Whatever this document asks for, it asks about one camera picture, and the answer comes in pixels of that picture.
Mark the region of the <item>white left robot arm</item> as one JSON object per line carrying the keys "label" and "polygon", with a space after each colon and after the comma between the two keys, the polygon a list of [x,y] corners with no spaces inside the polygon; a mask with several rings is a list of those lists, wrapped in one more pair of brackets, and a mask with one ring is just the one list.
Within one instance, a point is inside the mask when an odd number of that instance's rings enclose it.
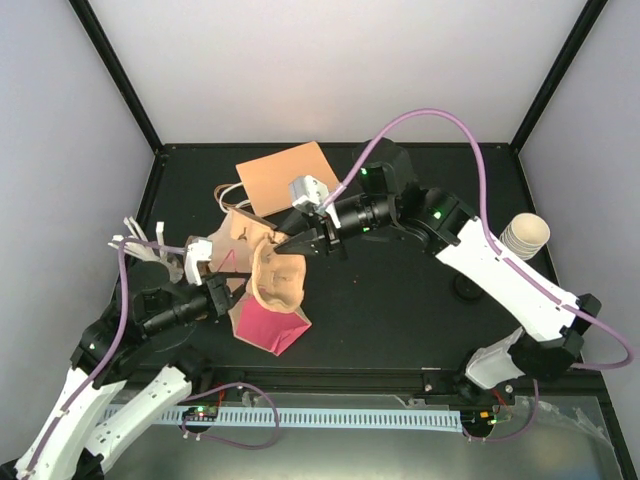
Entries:
{"label": "white left robot arm", "polygon": [[101,479],[165,409],[214,388],[211,360],[186,346],[114,417],[102,415],[154,351],[153,340],[176,327],[225,316],[246,291],[249,276],[206,274],[201,284],[170,280],[167,267],[143,261],[87,327],[71,357],[56,404],[31,447],[1,467],[4,479]]}

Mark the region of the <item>white straws bundle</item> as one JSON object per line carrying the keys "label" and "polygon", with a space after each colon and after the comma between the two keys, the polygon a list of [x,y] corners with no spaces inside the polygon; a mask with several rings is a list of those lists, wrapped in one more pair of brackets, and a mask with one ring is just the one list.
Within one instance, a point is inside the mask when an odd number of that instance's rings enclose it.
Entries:
{"label": "white straws bundle", "polygon": [[132,217],[123,219],[124,225],[129,231],[129,238],[140,240],[140,243],[127,242],[124,246],[126,255],[141,261],[151,261],[162,264],[168,269],[170,281],[177,284],[183,279],[184,269],[181,261],[175,253],[153,248],[150,243],[165,244],[165,222],[158,221],[155,226],[155,238],[150,240],[144,233],[140,224]]}

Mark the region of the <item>plain brown paper bag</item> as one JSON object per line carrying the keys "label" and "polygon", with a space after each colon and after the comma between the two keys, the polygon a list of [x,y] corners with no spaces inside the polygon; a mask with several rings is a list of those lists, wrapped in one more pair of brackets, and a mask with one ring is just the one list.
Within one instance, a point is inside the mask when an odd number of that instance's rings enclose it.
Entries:
{"label": "plain brown paper bag", "polygon": [[240,163],[236,166],[240,181],[221,185],[214,195],[221,210],[230,203],[223,200],[226,191],[243,187],[253,212],[265,217],[291,207],[289,184],[297,177],[311,175],[334,190],[339,180],[317,142],[308,142],[280,152]]}

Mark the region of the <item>black frame post right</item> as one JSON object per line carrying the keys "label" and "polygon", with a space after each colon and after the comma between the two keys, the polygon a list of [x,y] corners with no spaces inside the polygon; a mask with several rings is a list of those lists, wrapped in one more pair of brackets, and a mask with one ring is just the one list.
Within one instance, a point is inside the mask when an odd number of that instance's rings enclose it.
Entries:
{"label": "black frame post right", "polygon": [[523,150],[608,3],[608,0],[588,0],[585,2],[510,142],[510,148],[515,153],[520,153]]}

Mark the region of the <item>black frame post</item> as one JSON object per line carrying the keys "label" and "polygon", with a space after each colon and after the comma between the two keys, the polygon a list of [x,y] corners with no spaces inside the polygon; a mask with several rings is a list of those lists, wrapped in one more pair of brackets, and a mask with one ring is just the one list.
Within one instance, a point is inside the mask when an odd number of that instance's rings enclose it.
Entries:
{"label": "black frame post", "polygon": [[80,21],[151,151],[157,153],[162,149],[163,143],[95,13],[91,2],[88,0],[69,0],[68,3]]}
{"label": "black frame post", "polygon": [[588,0],[585,2],[510,142],[510,148],[515,153],[520,153],[523,150],[608,3],[608,0]]}

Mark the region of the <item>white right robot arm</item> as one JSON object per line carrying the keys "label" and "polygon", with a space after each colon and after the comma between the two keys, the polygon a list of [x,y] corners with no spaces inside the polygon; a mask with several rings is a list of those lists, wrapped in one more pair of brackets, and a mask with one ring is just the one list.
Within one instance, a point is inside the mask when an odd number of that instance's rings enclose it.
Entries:
{"label": "white right robot arm", "polygon": [[358,168],[362,192],[330,204],[329,188],[311,175],[289,185],[294,213],[280,226],[287,240],[279,254],[344,255],[350,238],[391,226],[414,237],[423,251],[455,269],[463,295],[487,293],[519,323],[507,337],[469,354],[454,377],[457,396],[476,403],[498,384],[520,377],[553,382],[574,367],[601,304],[591,294],[577,297],[545,279],[494,239],[480,218],[458,197],[424,188],[406,149],[384,138],[371,163]]}

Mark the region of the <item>black frame post left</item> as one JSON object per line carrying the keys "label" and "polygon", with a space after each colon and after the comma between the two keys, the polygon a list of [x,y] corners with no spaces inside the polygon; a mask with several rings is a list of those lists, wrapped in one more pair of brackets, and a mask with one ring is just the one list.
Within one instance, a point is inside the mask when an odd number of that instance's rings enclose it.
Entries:
{"label": "black frame post left", "polygon": [[163,143],[95,13],[91,2],[88,0],[69,0],[68,3],[80,21],[151,151],[157,153],[162,149]]}

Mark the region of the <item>cream cakes paper bag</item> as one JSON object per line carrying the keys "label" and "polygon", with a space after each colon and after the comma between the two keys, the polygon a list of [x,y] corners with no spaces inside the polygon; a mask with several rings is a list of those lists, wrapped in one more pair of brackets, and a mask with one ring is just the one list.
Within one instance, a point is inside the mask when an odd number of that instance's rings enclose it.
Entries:
{"label": "cream cakes paper bag", "polygon": [[231,208],[219,229],[208,236],[213,242],[208,270],[249,276],[245,295],[229,313],[233,335],[279,356],[306,333],[312,323],[301,305],[293,313],[271,312],[262,308],[251,294],[253,251],[264,237],[268,237],[275,247],[288,239],[270,222],[244,210]]}

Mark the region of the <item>stack of paper cups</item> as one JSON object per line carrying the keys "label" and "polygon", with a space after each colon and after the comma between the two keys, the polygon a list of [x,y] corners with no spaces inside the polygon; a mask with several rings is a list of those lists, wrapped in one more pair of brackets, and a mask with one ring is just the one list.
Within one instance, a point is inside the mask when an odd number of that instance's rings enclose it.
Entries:
{"label": "stack of paper cups", "polygon": [[546,245],[550,236],[544,219],[533,213],[520,213],[505,227],[499,240],[518,258],[528,261]]}

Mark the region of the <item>black cup lid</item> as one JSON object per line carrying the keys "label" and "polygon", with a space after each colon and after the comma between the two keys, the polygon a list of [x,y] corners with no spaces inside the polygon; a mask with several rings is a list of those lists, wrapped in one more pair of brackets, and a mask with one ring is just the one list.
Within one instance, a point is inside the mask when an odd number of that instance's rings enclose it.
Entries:
{"label": "black cup lid", "polygon": [[485,296],[485,291],[464,275],[453,278],[452,289],[454,295],[465,303],[477,303]]}

